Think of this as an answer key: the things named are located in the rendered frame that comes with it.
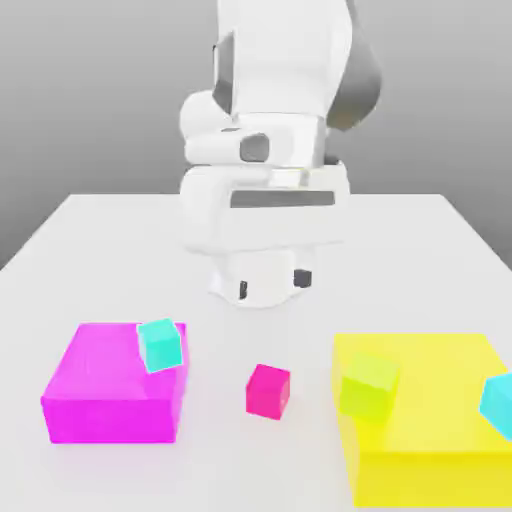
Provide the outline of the small lime green cube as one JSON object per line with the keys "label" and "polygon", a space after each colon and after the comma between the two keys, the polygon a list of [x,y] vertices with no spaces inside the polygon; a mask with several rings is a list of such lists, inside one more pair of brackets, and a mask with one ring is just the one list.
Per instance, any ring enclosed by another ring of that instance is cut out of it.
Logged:
{"label": "small lime green cube", "polygon": [[381,422],[393,408],[399,365],[387,358],[366,352],[355,352],[341,374],[339,410],[346,415]]}

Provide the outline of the large yellow box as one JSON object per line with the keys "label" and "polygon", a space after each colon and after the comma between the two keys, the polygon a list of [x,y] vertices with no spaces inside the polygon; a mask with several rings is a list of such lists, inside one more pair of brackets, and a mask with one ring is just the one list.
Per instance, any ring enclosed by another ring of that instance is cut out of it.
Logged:
{"label": "large yellow box", "polygon": [[[384,421],[339,410],[342,370],[355,352],[400,367]],[[506,371],[482,334],[335,335],[332,392],[354,505],[512,512],[512,442],[479,411],[485,381]]]}

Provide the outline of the small pink cube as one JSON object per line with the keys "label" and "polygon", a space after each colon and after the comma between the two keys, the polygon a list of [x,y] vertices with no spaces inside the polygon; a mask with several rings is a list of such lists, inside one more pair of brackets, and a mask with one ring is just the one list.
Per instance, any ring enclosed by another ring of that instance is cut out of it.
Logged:
{"label": "small pink cube", "polygon": [[280,420],[290,397],[288,370],[257,364],[246,385],[246,412]]}

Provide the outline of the small cyan cube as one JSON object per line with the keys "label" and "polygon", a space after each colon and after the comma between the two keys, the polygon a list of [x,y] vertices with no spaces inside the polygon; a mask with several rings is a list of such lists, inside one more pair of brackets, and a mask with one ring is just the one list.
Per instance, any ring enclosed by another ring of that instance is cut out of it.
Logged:
{"label": "small cyan cube", "polygon": [[479,411],[507,441],[512,442],[512,372],[486,380]]}
{"label": "small cyan cube", "polygon": [[181,334],[169,318],[139,324],[136,327],[139,352],[150,374],[183,363]]}

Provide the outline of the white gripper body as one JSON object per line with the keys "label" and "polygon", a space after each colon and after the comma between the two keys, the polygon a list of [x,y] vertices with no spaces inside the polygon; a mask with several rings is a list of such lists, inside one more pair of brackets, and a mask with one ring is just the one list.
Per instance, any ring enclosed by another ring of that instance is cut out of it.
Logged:
{"label": "white gripper body", "polygon": [[[334,203],[232,208],[237,189],[331,192]],[[349,197],[342,163],[311,170],[195,166],[186,172],[179,194],[185,246],[198,253],[231,253],[340,242]]]}

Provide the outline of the large magenta box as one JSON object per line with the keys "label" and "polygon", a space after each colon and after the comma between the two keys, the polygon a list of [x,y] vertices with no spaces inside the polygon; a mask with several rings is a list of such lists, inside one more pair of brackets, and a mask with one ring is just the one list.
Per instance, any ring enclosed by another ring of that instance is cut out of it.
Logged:
{"label": "large magenta box", "polygon": [[136,327],[79,325],[41,396],[52,443],[176,440],[189,369],[186,325],[177,324],[183,364],[155,373],[139,355]]}

